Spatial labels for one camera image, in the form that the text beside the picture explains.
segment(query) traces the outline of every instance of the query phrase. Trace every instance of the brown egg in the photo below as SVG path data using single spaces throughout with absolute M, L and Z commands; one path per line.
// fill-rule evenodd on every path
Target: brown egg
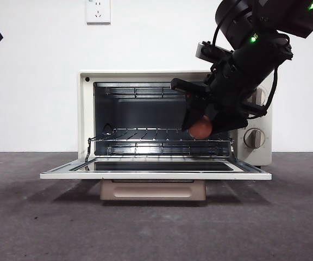
M 204 140 L 212 133 L 212 123 L 210 119 L 204 115 L 188 129 L 188 133 L 197 140 Z

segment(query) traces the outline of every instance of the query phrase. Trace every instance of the gray floor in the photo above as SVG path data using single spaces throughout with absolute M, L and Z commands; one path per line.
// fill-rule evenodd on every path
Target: gray floor
M 39 180 L 75 153 L 0 153 L 0 261 L 312 260 L 313 153 L 273 181 L 209 182 L 195 203 L 111 203 L 96 181 Z

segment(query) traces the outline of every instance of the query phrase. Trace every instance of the oven door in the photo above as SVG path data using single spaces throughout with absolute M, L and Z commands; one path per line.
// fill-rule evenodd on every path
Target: oven door
M 42 179 L 241 179 L 270 180 L 271 174 L 235 157 L 99 156 L 75 160 L 40 174 Z

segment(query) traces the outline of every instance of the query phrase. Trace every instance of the oven knob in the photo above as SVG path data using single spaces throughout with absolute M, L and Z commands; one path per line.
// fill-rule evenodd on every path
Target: oven knob
M 249 148 L 260 148 L 264 144 L 265 135 L 260 129 L 249 129 L 243 136 L 243 140 Z
M 252 94 L 252 96 L 248 99 L 248 102 L 252 102 L 256 105 L 263 105 L 265 102 L 266 94 L 263 86 L 259 85 L 256 91 Z

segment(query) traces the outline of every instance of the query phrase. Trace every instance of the wall socket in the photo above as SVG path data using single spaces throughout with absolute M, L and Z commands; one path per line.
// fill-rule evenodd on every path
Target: wall socket
M 87 24 L 110 24 L 111 1 L 110 0 L 86 0 Z

